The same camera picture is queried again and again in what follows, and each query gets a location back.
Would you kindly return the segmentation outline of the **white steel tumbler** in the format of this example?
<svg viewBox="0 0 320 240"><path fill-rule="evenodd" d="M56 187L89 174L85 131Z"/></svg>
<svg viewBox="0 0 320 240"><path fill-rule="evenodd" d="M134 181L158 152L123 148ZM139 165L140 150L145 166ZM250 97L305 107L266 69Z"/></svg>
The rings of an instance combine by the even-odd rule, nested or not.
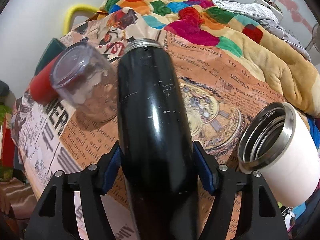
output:
<svg viewBox="0 0 320 240"><path fill-rule="evenodd" d="M259 171L275 199L286 207L309 199L319 182L315 143L287 102L273 102L256 115L240 140L238 161L243 173Z"/></svg>

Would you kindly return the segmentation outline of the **colourful patchwork blanket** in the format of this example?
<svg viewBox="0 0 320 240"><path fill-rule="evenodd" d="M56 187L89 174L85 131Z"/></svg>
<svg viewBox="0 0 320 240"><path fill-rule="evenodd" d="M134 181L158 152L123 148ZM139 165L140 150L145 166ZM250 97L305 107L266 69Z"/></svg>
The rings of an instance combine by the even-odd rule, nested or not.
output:
<svg viewBox="0 0 320 240"><path fill-rule="evenodd" d="M104 0L100 10L139 13L152 28L164 29L194 45L215 47L306 114L319 117L319 73L287 42L257 21L217 7L212 0Z"/></svg>

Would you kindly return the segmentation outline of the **clear plastic cup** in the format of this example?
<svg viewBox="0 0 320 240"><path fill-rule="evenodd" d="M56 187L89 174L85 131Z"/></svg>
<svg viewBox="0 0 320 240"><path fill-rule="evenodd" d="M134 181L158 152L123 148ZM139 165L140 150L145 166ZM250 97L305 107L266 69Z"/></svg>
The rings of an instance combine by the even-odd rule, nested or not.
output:
<svg viewBox="0 0 320 240"><path fill-rule="evenodd" d="M117 71L102 54L77 42L57 58L50 83L59 96L96 122L117 114Z"/></svg>

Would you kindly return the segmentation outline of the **red steel tumbler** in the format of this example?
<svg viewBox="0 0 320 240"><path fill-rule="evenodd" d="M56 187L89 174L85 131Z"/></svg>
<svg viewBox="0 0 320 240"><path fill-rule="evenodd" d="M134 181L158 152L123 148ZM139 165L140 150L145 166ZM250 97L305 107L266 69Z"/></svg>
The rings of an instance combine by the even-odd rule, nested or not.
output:
<svg viewBox="0 0 320 240"><path fill-rule="evenodd" d="M47 105L58 97L57 92L52 87L50 75L55 61L59 54L52 59L44 68L37 74L29 84L31 97L34 101L41 105Z"/></svg>

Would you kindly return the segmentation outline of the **standing electric fan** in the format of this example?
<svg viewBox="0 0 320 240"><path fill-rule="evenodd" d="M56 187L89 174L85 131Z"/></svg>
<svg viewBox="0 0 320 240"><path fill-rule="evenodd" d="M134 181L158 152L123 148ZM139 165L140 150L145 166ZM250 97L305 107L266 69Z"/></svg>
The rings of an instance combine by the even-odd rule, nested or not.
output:
<svg viewBox="0 0 320 240"><path fill-rule="evenodd" d="M315 47L315 49L320 52L320 26L318 23L313 27L311 32L311 41L305 49L309 51L312 47Z"/></svg>

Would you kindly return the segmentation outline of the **white appliance by wardrobe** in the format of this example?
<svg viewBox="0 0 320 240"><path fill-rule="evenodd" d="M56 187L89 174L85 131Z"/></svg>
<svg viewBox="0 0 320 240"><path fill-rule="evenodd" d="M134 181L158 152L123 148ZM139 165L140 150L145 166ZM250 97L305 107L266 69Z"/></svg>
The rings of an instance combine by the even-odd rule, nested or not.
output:
<svg viewBox="0 0 320 240"><path fill-rule="evenodd" d="M279 22L281 22L281 20L283 19L283 12L281 11L280 7L278 7L271 0L254 0L254 2L263 5L271 10Z"/></svg>

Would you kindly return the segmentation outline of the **white grey crumpled cloth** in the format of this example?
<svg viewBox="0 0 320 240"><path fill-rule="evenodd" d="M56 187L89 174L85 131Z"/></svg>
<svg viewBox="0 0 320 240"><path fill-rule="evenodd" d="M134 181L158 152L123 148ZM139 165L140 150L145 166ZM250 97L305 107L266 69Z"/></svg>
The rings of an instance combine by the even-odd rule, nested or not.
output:
<svg viewBox="0 0 320 240"><path fill-rule="evenodd" d="M212 0L212 2L223 10L247 16L258 22L266 31L285 41L306 60L311 61L310 55L302 44L279 24L275 14L264 5L258 3L242 4L236 0Z"/></svg>

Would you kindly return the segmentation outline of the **black steel bottle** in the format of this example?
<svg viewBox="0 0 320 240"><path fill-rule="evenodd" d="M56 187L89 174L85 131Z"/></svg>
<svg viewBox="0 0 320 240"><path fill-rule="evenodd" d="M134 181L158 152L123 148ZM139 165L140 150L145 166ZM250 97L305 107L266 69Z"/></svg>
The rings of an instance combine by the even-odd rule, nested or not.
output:
<svg viewBox="0 0 320 240"><path fill-rule="evenodd" d="M151 39L130 42L118 64L121 167L139 239L197 239L198 175L170 55Z"/></svg>

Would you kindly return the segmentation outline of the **newspaper print tablecloth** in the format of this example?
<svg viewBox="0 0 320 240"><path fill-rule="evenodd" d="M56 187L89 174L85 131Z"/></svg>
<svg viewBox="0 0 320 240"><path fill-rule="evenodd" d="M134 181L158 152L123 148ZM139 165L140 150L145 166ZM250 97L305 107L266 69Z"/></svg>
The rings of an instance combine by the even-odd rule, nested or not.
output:
<svg viewBox="0 0 320 240"><path fill-rule="evenodd" d="M175 31L158 30L132 9L82 23L61 37L65 46L85 41L115 66L129 38L153 38L172 57L191 134L217 161L235 167L236 149L250 118L264 106L283 101L269 89L261 71L244 58L212 46L199 46ZM53 173L78 172L96 163L118 139L116 119L97 123L67 101L43 106L29 92L16 102L14 140L31 188L39 198Z"/></svg>

